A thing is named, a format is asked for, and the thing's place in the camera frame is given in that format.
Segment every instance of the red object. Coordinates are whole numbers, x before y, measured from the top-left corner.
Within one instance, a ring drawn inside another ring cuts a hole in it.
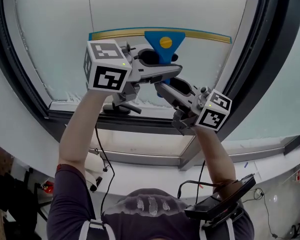
[[[41,188],[44,192],[52,194],[54,191],[54,183],[51,181],[46,181],[44,184],[42,184]]]

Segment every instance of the window frame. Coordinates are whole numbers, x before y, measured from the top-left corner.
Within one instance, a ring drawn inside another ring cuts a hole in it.
[[[251,1],[254,1],[255,6],[249,4]],[[243,121],[266,93],[288,57],[300,26],[300,0],[247,0],[247,5],[249,6],[244,10],[242,22],[250,20],[251,28],[247,30],[246,25],[240,25],[216,84],[217,90],[232,99],[231,113],[217,133],[221,141]],[[32,116],[59,142],[73,111],[51,109],[53,101],[44,92],[46,90],[22,42],[14,6],[14,0],[0,0],[0,67]],[[266,42],[267,36],[273,33],[276,34],[276,40]],[[126,132],[179,135],[171,122],[171,119],[164,118],[101,114],[98,127]],[[189,129],[186,135],[194,135],[194,132]],[[279,153],[286,154],[287,147],[292,146],[283,143],[280,147],[261,147],[262,150],[233,154],[230,157],[235,162],[242,162]],[[178,166],[181,171],[185,171],[198,165],[201,160],[200,150],[198,140],[194,138],[178,157],[109,151],[107,154],[115,162]]]

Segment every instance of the electrical cord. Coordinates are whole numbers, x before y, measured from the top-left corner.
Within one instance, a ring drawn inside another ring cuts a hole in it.
[[[97,152],[98,154],[100,153],[97,148],[95,148],[94,151]],[[106,166],[105,160],[102,159],[102,161],[103,161],[103,171],[107,172],[108,171],[107,168],[109,167],[109,165]]]
[[[204,167],[205,167],[205,164],[206,164],[206,160],[203,161],[203,164],[202,164],[202,167],[201,167],[201,171],[200,171],[200,175],[199,175],[199,182],[201,180],[201,176],[202,176],[202,172],[204,170]],[[197,188],[196,188],[196,197],[195,197],[195,204],[198,203],[198,195],[199,195],[199,186],[200,184],[198,184]]]
[[[260,191],[261,191],[261,194],[260,194],[259,197],[256,197],[256,192],[257,192],[257,190],[260,190]],[[245,202],[248,202],[248,201],[254,201],[254,200],[258,201],[258,200],[261,200],[262,198],[263,198],[263,201],[264,201],[264,206],[265,206],[266,212],[267,212],[267,214],[268,214],[268,226],[269,226],[269,230],[270,230],[271,236],[272,236],[274,239],[283,239],[283,240],[286,240],[287,238],[283,238],[283,237],[278,236],[278,235],[275,234],[275,233],[272,233],[272,230],[271,230],[271,227],[270,227],[270,214],[269,214],[269,210],[268,210],[268,207],[267,207],[267,204],[266,204],[266,194],[265,194],[265,192],[264,192],[260,187],[258,187],[258,188],[256,188],[256,189],[254,190],[254,193],[253,193],[253,199],[245,200],[245,201],[243,201],[242,203],[244,204]]]
[[[176,197],[178,199],[180,199],[181,197],[181,188],[184,184],[186,183],[191,183],[191,184],[200,184],[200,185],[204,185],[204,186],[209,186],[209,187],[220,187],[219,184],[212,184],[212,183],[207,183],[207,182],[201,182],[201,181],[195,181],[195,180],[186,180],[185,182],[181,183],[178,189],[178,193],[176,195]]]
[[[104,194],[104,197],[103,197],[102,202],[101,202],[100,216],[102,216],[103,208],[104,208],[104,202],[105,202],[106,196],[107,196],[108,193],[109,193],[109,189],[110,189],[111,183],[112,183],[112,181],[113,181],[113,179],[114,179],[114,177],[115,177],[116,174],[115,174],[114,168],[112,167],[112,165],[111,165],[111,163],[110,163],[110,161],[109,161],[109,159],[108,159],[108,157],[107,157],[107,155],[106,155],[106,153],[105,153],[105,151],[104,151],[104,148],[103,148],[102,145],[101,145],[100,138],[99,138],[99,134],[98,134],[97,124],[95,124],[95,127],[94,127],[94,128],[95,128],[95,134],[96,134],[96,138],[97,138],[97,140],[98,140],[99,146],[100,146],[100,148],[101,148],[101,150],[102,150],[102,152],[103,152],[103,154],[104,154],[104,157],[105,157],[106,161],[108,162],[108,164],[109,164],[109,166],[110,166],[110,168],[111,168],[111,170],[112,170],[112,172],[113,172],[112,178],[111,178],[110,183],[109,183],[109,185],[108,185],[108,189],[106,190],[106,193]]]
[[[261,194],[260,194],[260,196],[259,197],[256,197],[256,192],[257,192],[257,190],[260,190],[261,191]],[[256,188],[255,190],[254,190],[254,193],[253,193],[253,199],[247,199],[247,200],[245,200],[245,201],[243,201],[242,203],[244,204],[245,202],[248,202],[248,201],[253,201],[253,200],[261,200],[262,199],[262,197],[264,196],[265,194],[264,194],[264,192],[263,192],[263,190],[261,189],[261,188]]]

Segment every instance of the wall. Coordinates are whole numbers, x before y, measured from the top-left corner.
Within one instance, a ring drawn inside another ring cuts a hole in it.
[[[1,69],[0,146],[38,171],[54,175],[59,144],[31,116]]]

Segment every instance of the gray metal frame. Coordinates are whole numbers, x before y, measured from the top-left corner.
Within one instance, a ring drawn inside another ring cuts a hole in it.
[[[263,146],[259,147],[259,150],[256,148],[255,151],[230,154],[229,156],[234,163],[263,159],[283,154],[285,152],[284,143],[285,141],[282,142],[282,146],[278,146],[277,144]],[[90,148],[89,152],[97,154],[94,148]],[[105,153],[108,159],[112,162],[143,166],[178,167],[180,171],[187,171],[193,166],[202,166],[204,159],[204,154],[200,148],[197,138],[192,140],[181,156],[131,154],[108,150],[105,150]],[[106,159],[102,152],[100,155],[104,160]]]
[[[287,155],[291,151],[300,147],[300,135],[292,139],[285,147],[284,154]]]
[[[229,81],[238,63],[240,55],[245,47],[246,40],[248,38],[251,26],[255,18],[255,13],[257,11],[258,1],[259,0],[246,0],[240,27],[232,45],[231,52],[222,69],[222,74],[220,75],[215,86],[215,89],[221,93],[224,91],[224,88]]]

